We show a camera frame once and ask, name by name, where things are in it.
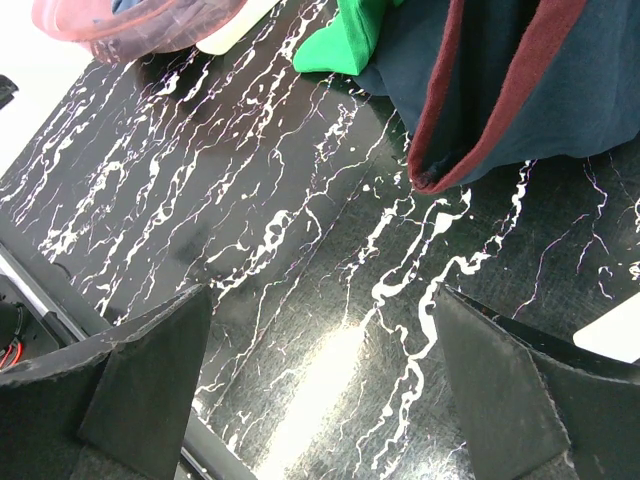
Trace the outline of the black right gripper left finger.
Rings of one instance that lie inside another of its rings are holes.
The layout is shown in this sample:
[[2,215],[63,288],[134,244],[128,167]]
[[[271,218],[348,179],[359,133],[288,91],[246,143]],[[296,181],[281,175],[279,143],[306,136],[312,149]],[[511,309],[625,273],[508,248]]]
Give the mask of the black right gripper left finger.
[[171,479],[210,328],[194,286],[1,375],[4,479]]

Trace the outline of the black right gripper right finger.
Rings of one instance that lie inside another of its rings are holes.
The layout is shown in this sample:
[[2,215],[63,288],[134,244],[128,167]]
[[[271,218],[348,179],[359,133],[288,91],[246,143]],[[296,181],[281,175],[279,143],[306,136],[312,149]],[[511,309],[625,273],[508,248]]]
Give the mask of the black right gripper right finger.
[[636,479],[639,367],[447,285],[434,322],[478,479]]

